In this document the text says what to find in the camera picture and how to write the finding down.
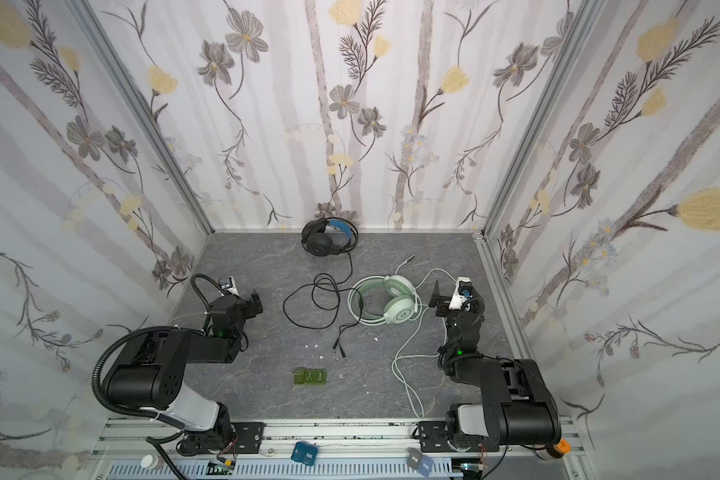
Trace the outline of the black blue headphones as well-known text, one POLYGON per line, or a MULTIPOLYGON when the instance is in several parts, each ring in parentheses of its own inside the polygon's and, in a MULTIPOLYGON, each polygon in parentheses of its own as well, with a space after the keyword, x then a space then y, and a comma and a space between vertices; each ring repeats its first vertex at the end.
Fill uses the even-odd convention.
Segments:
POLYGON ((352 251, 358 237, 358 230, 351 221, 339 217, 321 217, 309 221, 303 227, 301 245, 313 256, 326 257, 352 251))

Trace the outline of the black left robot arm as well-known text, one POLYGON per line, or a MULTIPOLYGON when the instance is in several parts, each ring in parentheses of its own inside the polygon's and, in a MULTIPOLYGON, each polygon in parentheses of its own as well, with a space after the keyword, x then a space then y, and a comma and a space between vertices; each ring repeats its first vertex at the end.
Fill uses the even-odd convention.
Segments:
POLYGON ((202 327, 153 326, 124 335, 96 361, 92 393, 112 413, 176 428, 171 437, 148 441, 160 454, 171 441, 182 456, 228 453, 240 442, 228 408, 188 386, 185 371, 190 364, 232 363, 250 345, 246 323, 264 306, 255 290, 242 297, 232 277, 194 274, 189 283, 204 307, 202 327))

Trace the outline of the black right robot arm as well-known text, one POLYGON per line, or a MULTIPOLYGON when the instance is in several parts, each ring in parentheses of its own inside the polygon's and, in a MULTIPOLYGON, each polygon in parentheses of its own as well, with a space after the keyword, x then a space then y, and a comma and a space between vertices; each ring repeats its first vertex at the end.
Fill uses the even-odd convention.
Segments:
POLYGON ((449 446, 481 446, 495 452, 503 446, 550 447, 562 439, 555 400, 535 361, 489 356, 479 351, 486 304, 467 278, 444 295, 435 286, 428 306, 444 320, 446 339, 438 348, 437 366, 451 381, 479 390, 477 403, 457 403, 445 417, 449 446))

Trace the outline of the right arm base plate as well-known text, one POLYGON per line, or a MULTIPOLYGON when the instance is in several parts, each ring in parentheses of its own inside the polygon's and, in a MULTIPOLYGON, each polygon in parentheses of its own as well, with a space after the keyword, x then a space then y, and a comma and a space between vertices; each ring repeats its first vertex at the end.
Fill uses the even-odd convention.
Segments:
POLYGON ((423 453, 450 453, 455 447, 449 438, 449 429, 445 421, 421 421, 415 427, 412 438, 419 442, 423 453))

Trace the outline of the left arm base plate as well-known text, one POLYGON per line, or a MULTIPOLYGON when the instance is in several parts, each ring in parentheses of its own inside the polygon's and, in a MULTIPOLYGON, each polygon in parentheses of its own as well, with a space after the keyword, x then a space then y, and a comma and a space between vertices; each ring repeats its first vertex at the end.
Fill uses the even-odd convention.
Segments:
POLYGON ((256 455, 264 439, 264 422, 236 422, 233 424, 234 438, 228 453, 256 455))

